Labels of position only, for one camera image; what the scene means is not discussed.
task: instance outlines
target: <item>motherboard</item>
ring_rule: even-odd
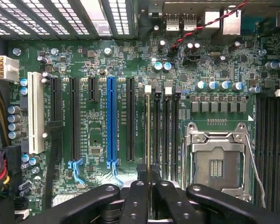
[[[9,42],[21,78],[11,86],[21,109],[12,141],[34,156],[22,167],[33,215],[45,209],[48,176],[54,206],[136,180],[139,163],[159,164],[182,189],[201,183],[253,201],[256,96],[280,84],[280,35],[190,40],[196,49],[171,52],[174,41]]]

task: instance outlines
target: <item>green circuit board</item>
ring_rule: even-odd
[[[229,46],[214,46],[210,40],[197,40],[201,47],[199,49],[200,60],[190,65],[183,64],[185,54],[178,53],[168,56],[168,49],[159,52],[157,45],[160,37],[148,36],[142,41],[12,41],[9,43],[10,57],[20,61],[20,77],[27,77],[28,72],[47,71],[55,77],[59,77],[62,83],[62,110],[63,110],[63,140],[62,140],[62,160],[55,169],[55,180],[53,195],[80,194],[92,188],[104,184],[113,183],[120,186],[120,183],[113,177],[112,171],[106,166],[107,159],[107,78],[116,77],[116,101],[117,101],[117,177],[122,182],[137,179],[136,166],[138,163],[147,161],[147,148],[150,150],[151,163],[154,162],[154,136],[158,134],[160,149],[160,164],[167,158],[162,158],[162,146],[165,139],[167,150],[170,154],[173,141],[177,148],[177,170],[175,175],[171,174],[171,163],[168,162],[168,175],[166,179],[176,180],[182,186],[183,170],[190,167],[182,167],[182,147],[185,137],[185,129],[189,122],[195,122],[198,129],[209,132],[234,131],[239,123],[247,126],[252,146],[255,144],[255,116],[256,116],[256,95],[249,93],[250,87],[261,86],[264,78],[274,78],[276,73],[267,73],[264,77],[264,64],[268,60],[259,56],[259,49],[265,48],[271,42],[279,39],[257,38],[255,35],[244,35],[241,37],[242,46],[228,52]],[[173,40],[165,40],[167,45]],[[14,48],[21,49],[20,56],[13,56]],[[50,53],[52,48],[59,50],[57,56]],[[112,53],[107,56],[105,48],[110,48]],[[215,57],[210,56],[211,52],[221,52],[228,55],[228,61],[219,65],[214,64]],[[43,55],[49,60],[45,66],[37,61],[37,56]],[[274,54],[274,59],[280,59],[280,55]],[[161,70],[156,72],[154,64],[169,62],[172,65],[170,71]],[[104,69],[105,74],[100,75],[99,70]],[[79,178],[85,185],[78,184],[73,177],[71,169],[68,169],[68,161],[71,160],[70,149],[70,78],[75,77],[79,83],[79,113],[80,113],[80,149],[83,164],[79,167]],[[95,77],[98,80],[98,101],[89,100],[88,77]],[[135,87],[135,151],[133,161],[127,160],[127,79],[134,77]],[[217,84],[229,81],[230,84],[241,82],[243,89],[234,91],[232,88],[222,91],[217,88],[208,91],[204,88],[201,91],[196,89],[196,84],[204,81],[206,84],[216,81]],[[152,86],[150,104],[147,104],[145,86]],[[160,121],[156,126],[154,116],[156,102],[154,92],[156,86],[162,89],[162,95],[157,113]],[[178,114],[173,114],[173,99],[176,87],[181,87],[180,100],[178,101]],[[173,96],[170,103],[165,106],[163,99],[164,87],[172,87]],[[194,105],[198,105],[199,111],[193,111]],[[217,111],[211,104],[220,105],[226,103],[226,111]],[[244,104],[243,111],[239,111],[239,104]],[[20,87],[16,84],[11,86],[11,104],[20,104]],[[231,112],[231,105],[236,106],[236,111]],[[165,112],[169,121],[164,123]],[[44,87],[44,121],[45,126],[49,122],[51,110],[49,86]],[[14,140],[15,144],[28,139],[28,117],[29,113],[21,111],[21,137]],[[149,143],[147,143],[147,129],[149,128]],[[37,165],[40,172],[36,175],[31,173],[31,168],[23,172],[23,180],[30,180],[33,184],[32,192],[27,196],[29,207],[33,215],[42,211],[42,197],[47,171],[47,161],[49,160],[50,143],[45,140],[45,152],[39,154],[41,162]],[[253,172],[250,171],[250,195],[253,195]]]

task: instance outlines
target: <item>white pci slot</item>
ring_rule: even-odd
[[[28,72],[28,127],[29,153],[44,151],[43,84],[42,75]]]

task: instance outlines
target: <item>power connector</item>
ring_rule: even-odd
[[[0,79],[7,80],[9,82],[18,82],[19,76],[19,62],[6,56],[0,56],[3,58],[3,77]]]

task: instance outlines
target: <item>blue pcie slot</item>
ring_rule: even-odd
[[[107,78],[107,169],[117,162],[116,78]]]

